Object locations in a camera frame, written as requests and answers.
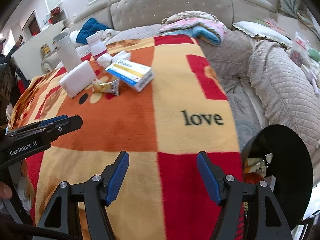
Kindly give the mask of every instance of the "red dot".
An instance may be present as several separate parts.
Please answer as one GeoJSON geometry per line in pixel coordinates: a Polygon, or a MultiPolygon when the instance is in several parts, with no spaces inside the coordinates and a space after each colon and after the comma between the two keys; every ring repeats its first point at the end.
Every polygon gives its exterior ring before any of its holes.
{"type": "Polygon", "coordinates": [[[112,98],[114,98],[116,95],[114,94],[106,94],[106,99],[107,100],[111,100],[112,98]]]}

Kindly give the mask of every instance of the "blue gripper pad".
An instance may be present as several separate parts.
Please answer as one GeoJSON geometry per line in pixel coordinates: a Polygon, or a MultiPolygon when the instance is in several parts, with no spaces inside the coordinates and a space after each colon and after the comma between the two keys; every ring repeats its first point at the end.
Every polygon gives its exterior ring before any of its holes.
{"type": "Polygon", "coordinates": [[[44,125],[47,125],[49,123],[60,121],[62,119],[66,119],[66,118],[68,118],[68,116],[66,114],[64,114],[64,115],[60,115],[60,116],[57,116],[57,117],[54,117],[54,118],[43,120],[39,126],[44,126],[44,125]]]}
{"type": "Polygon", "coordinates": [[[124,180],[124,176],[127,173],[128,167],[129,167],[129,154],[126,152],[123,155],[118,167],[116,168],[116,171],[113,173],[111,180],[108,184],[108,194],[106,197],[106,202],[108,205],[110,205],[112,201],[116,200],[120,187],[124,180]]]}
{"type": "Polygon", "coordinates": [[[197,167],[210,199],[219,206],[222,199],[220,197],[218,182],[201,154],[197,156],[197,167]]]}

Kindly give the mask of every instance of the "screw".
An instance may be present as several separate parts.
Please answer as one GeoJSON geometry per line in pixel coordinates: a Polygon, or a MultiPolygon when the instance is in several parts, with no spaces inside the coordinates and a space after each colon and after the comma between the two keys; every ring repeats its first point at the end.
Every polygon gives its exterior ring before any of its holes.
{"type": "Polygon", "coordinates": [[[99,181],[101,179],[101,176],[100,175],[94,175],[93,177],[92,177],[92,180],[93,181],[99,181]]]}
{"type": "Polygon", "coordinates": [[[60,186],[60,188],[65,188],[67,185],[68,185],[68,183],[63,181],[63,182],[60,183],[59,186],[60,186]]]}
{"type": "Polygon", "coordinates": [[[259,184],[260,184],[260,186],[262,186],[262,187],[268,186],[268,183],[265,182],[264,180],[260,181],[259,184]]]}
{"type": "Polygon", "coordinates": [[[226,176],[226,180],[227,180],[227,181],[234,181],[234,180],[235,180],[235,177],[232,176],[232,175],[227,175],[227,176],[226,176]]]}

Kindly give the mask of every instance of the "logo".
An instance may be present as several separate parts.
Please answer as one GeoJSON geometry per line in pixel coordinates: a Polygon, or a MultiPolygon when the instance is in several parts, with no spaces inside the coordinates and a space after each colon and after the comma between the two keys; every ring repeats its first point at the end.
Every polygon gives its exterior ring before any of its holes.
{"type": "Polygon", "coordinates": [[[181,111],[184,117],[184,125],[201,125],[201,124],[208,124],[212,125],[213,123],[217,125],[223,125],[223,119],[219,114],[193,114],[188,116],[186,110],[181,111]]]}
{"type": "Polygon", "coordinates": [[[32,143],[29,143],[27,145],[24,145],[24,146],[21,146],[21,147],[18,147],[16,150],[14,151],[10,151],[10,155],[13,156],[17,153],[20,153],[20,152],[24,152],[25,150],[28,150],[28,149],[31,149],[33,147],[37,146],[37,142],[34,141],[32,143]]]}

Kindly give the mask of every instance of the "headboard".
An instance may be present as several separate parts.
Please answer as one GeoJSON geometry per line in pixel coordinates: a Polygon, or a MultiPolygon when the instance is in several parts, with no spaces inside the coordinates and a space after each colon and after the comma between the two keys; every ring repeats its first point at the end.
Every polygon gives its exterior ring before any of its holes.
{"type": "Polygon", "coordinates": [[[276,14],[276,9],[266,0],[109,0],[89,6],[77,15],[72,29],[79,29],[87,18],[95,17],[109,27],[123,31],[161,23],[164,18],[187,10],[213,14],[230,29],[235,16],[237,20],[253,20],[276,14]],[[240,7],[242,14],[235,14],[235,7],[240,7]]]}

